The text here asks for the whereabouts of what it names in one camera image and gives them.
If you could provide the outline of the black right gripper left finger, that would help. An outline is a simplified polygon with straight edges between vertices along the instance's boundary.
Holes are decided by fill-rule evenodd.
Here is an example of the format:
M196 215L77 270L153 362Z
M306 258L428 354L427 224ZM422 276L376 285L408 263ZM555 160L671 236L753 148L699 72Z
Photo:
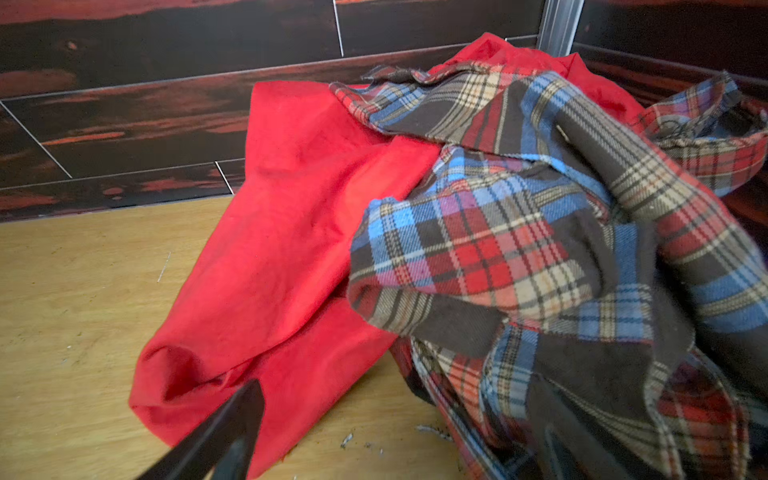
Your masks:
M138 478L246 478L263 414L261 385L251 380Z

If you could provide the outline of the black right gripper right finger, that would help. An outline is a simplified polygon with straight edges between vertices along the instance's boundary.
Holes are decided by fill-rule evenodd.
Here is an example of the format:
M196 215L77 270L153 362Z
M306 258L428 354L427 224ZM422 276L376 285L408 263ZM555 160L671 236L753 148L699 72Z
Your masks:
M629 479L618 447L597 422L548 383L529 388L528 414L547 479Z

